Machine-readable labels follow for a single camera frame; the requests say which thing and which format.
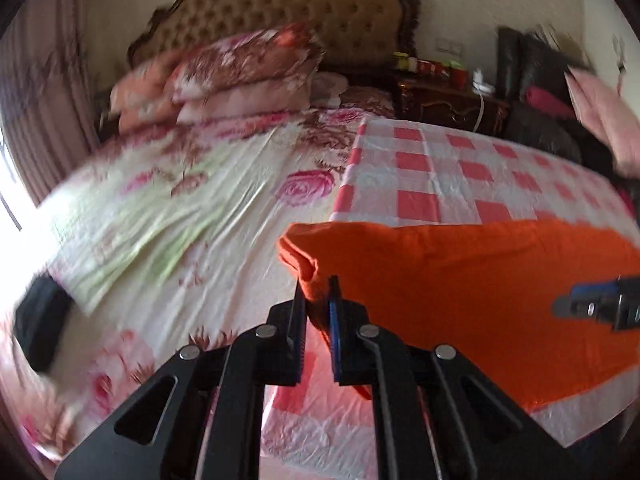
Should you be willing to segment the wooden nightstand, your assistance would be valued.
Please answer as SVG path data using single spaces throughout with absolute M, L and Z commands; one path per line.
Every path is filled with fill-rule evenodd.
M 500 136 L 510 112 L 507 102 L 470 90 L 457 91 L 408 78 L 399 79 L 397 88 L 396 117 L 410 122 Z

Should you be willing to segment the floral bed sheet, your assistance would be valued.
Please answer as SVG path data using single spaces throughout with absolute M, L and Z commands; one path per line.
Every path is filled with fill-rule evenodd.
M 230 344 L 288 299 L 277 240 L 330 218 L 361 123 L 390 96 L 352 87 L 336 107 L 108 142 L 1 241 L 1 432 L 51 477 L 58 463 L 178 349 Z M 14 314 L 37 275 L 73 298 L 47 373 Z

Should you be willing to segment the orange pants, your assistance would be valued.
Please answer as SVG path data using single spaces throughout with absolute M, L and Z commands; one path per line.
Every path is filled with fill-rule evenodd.
M 639 362 L 636 333 L 556 318 L 553 301 L 579 283 L 639 271 L 639 252 L 612 230 L 559 220 L 478 226 L 294 224 L 278 256 L 329 327 L 326 295 L 342 295 L 406 344 L 451 344 L 522 408 L 600 386 Z

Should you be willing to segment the black leather sofa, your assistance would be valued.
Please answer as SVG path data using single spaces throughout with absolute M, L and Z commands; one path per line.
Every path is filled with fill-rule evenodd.
M 511 105 L 502 136 L 576 162 L 639 197 L 639 181 L 614 172 L 611 152 L 576 118 L 565 76 L 584 64 L 531 34 L 497 28 L 496 97 Z

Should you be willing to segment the pink curtain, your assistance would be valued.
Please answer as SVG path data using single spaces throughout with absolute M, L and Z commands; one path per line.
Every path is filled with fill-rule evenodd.
M 1 131 L 36 205 L 100 147 L 86 6 L 87 0 L 25 0 L 1 38 Z

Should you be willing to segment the floral folded quilt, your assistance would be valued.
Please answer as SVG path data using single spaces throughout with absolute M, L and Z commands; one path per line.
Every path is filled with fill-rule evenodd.
M 323 57 L 321 41 L 304 23 L 259 29 L 190 50 L 164 91 L 175 103 L 184 103 L 240 84 L 315 70 Z

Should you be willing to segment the red white checkered sheet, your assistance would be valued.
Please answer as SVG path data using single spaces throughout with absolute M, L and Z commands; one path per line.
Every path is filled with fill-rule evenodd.
M 329 222 L 403 228 L 544 220 L 612 230 L 639 251 L 637 223 L 600 174 L 488 136 L 371 119 L 359 131 Z M 614 452 L 638 397 L 639 362 L 586 392 L 524 410 L 588 468 Z

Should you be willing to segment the magenta cushion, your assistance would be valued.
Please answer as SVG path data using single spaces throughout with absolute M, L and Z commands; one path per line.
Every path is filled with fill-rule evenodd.
M 552 93 L 536 86 L 529 87 L 524 93 L 524 102 L 538 112 L 555 119 L 574 119 L 574 110 Z

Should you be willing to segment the white charger base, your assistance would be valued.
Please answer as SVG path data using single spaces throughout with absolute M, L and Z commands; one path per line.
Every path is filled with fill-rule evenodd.
M 495 94 L 495 87 L 485 80 L 484 73 L 480 68 L 473 72 L 472 91 L 479 96 L 493 96 Z

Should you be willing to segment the wall socket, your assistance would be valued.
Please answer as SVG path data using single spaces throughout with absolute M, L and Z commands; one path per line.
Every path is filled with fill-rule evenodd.
M 446 38 L 437 38 L 435 40 L 435 50 L 439 53 L 450 54 L 460 58 L 463 54 L 464 47 L 461 42 Z

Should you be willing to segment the pink floral cushion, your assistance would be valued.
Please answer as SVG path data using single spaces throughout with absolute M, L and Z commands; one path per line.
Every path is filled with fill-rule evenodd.
M 565 75 L 578 122 L 612 153 L 616 174 L 639 177 L 639 119 L 597 76 L 571 67 Z

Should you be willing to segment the pink pillow stack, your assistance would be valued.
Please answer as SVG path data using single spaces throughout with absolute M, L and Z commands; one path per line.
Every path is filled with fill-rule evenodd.
M 171 101 L 165 84 L 186 54 L 170 50 L 129 72 L 111 91 L 110 112 L 119 117 L 120 133 L 147 125 L 191 125 L 210 120 L 299 112 L 310 107 L 312 80 L 317 69 L 306 62 L 281 79 L 239 84 L 205 98 L 184 103 Z

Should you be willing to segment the tufted brown headboard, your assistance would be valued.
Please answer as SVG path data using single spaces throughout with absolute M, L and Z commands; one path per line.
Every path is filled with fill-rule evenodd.
M 379 66 L 396 52 L 416 55 L 419 13 L 420 0 L 176 0 L 154 11 L 127 56 L 137 66 L 168 50 L 306 23 L 329 66 Z

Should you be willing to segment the black device on bed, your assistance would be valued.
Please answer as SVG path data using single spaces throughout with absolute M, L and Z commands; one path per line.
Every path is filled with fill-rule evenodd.
M 47 373 L 58 352 L 73 298 L 49 273 L 37 275 L 14 314 L 13 335 L 36 373 Z

